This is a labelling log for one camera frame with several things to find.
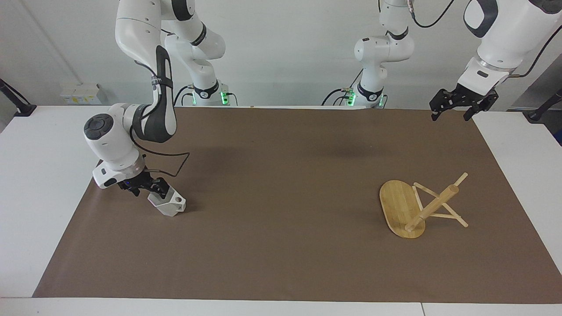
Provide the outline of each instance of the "wooden dowel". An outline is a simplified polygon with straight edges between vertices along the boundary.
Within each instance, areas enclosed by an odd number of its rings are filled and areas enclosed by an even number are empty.
[[[416,228],[416,226],[418,226],[419,223],[421,223],[426,218],[431,216],[431,214],[435,213],[443,205],[443,203],[449,201],[457,193],[459,193],[458,186],[454,184],[448,186],[445,190],[443,190],[443,192],[441,192],[441,194],[438,197],[436,197],[433,201],[431,201],[431,203],[429,203],[418,216],[413,218],[406,225],[406,231],[408,232],[413,231],[414,228]]]
[[[451,213],[451,215],[453,215],[453,218],[458,220],[459,223],[464,226],[464,228],[468,227],[468,223],[457,213],[455,212],[455,210],[452,209],[452,207],[449,206],[449,204],[447,203],[443,203],[443,207],[449,212]]]
[[[414,189],[414,195],[416,196],[416,201],[418,202],[418,206],[420,207],[420,212],[421,210],[423,210],[423,205],[422,205],[422,201],[420,200],[420,194],[418,194],[418,189],[416,188],[416,186],[413,186],[412,189]]]
[[[457,180],[457,182],[455,182],[454,185],[458,187],[467,177],[468,177],[468,173],[466,172],[463,173],[463,175],[460,176],[460,178]]]
[[[418,182],[414,182],[414,187],[420,188],[422,191],[424,191],[425,193],[427,193],[429,195],[432,195],[433,197],[439,197],[439,195],[437,195],[437,193],[433,192],[431,189],[428,189],[428,188],[422,186]]]
[[[431,217],[456,219],[456,217],[454,217],[451,214],[439,214],[439,213],[431,214]]]

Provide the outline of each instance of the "white table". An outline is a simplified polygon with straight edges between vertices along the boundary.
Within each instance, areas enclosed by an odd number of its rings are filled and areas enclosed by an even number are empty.
[[[98,161],[84,122],[106,109],[39,107],[0,133],[0,315],[562,315],[562,305],[31,299]],[[519,113],[474,120],[562,270],[562,147]]]

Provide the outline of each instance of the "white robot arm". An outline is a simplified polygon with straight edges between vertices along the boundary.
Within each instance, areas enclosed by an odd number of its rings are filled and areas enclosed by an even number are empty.
[[[221,84],[214,77],[212,66],[203,59],[220,58],[225,51],[224,40],[200,21],[194,1],[121,0],[115,38],[123,52],[152,74],[153,102],[149,105],[117,103],[106,114],[90,118],[84,126],[84,136],[103,160],[93,171],[99,187],[117,183],[136,196],[140,189],[147,189],[151,191],[148,199],[153,205],[164,215],[173,216],[184,210],[185,199],[163,178],[151,177],[134,142],[134,137],[138,137],[163,143],[176,131],[170,57],[160,40],[162,20],[171,20],[175,31],[165,41],[170,51],[188,65],[194,86],[207,91],[202,100],[212,102],[219,96],[219,102],[223,103],[219,90],[213,88],[218,85],[220,89]],[[204,67],[190,67],[193,64]]]
[[[466,27],[482,39],[456,88],[441,89],[431,100],[432,118],[458,106],[470,106],[465,120],[488,111],[503,83],[558,25],[562,0],[471,0],[464,13]]]
[[[355,57],[363,65],[363,76],[353,87],[355,105],[378,107],[387,77],[381,64],[407,60],[414,53],[414,41],[408,36],[410,19],[406,0],[383,1],[379,22],[387,34],[360,39],[355,45]]]

